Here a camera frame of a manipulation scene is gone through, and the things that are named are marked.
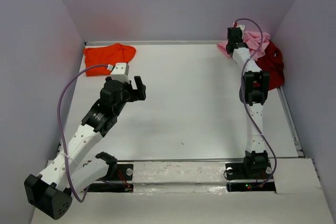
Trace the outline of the pink t shirt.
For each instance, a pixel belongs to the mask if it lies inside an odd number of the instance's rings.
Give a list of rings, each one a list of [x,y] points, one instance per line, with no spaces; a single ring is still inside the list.
[[[258,61],[259,58],[266,55],[265,50],[270,43],[270,39],[270,34],[266,32],[263,32],[261,36],[260,32],[245,31],[243,42],[247,44],[250,54],[254,55],[253,59]]]

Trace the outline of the orange t shirt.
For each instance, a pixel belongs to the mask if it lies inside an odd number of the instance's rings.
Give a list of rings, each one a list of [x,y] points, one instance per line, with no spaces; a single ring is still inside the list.
[[[95,65],[113,65],[117,63],[129,63],[136,54],[136,49],[132,46],[116,43],[110,46],[98,48],[85,48],[86,68]]]

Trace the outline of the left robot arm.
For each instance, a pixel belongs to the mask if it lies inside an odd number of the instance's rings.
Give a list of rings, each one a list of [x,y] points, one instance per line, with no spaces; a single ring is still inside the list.
[[[71,206],[76,192],[85,190],[97,179],[111,179],[117,171],[117,159],[106,152],[98,153],[83,168],[79,165],[89,151],[112,127],[128,102],[144,101],[146,86],[141,77],[130,81],[106,77],[99,99],[82,119],[75,134],[63,150],[37,176],[28,175],[24,187],[28,202],[54,220],[60,219]]]

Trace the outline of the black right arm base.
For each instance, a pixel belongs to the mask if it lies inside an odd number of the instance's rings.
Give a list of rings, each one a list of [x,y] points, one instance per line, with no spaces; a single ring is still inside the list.
[[[225,164],[223,176],[227,180],[228,192],[275,192],[276,186],[271,172],[271,163],[266,151],[246,151],[243,161]]]

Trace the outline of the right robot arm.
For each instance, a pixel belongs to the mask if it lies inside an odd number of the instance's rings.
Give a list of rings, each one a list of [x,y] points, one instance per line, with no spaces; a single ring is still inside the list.
[[[234,25],[227,29],[226,50],[241,70],[239,98],[246,109],[247,119],[245,157],[240,163],[226,165],[228,180],[259,178],[269,166],[267,147],[262,137],[262,112],[268,97],[269,73],[261,70],[250,57],[249,48],[243,42],[244,28],[243,25]]]

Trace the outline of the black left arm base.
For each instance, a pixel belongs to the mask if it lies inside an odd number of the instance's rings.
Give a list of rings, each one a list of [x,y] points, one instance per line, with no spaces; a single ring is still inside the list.
[[[88,187],[89,193],[132,193],[133,192],[133,164],[122,164],[106,153],[98,153],[94,159],[82,164],[85,167],[95,160],[102,160],[108,166],[106,175],[97,179]]]

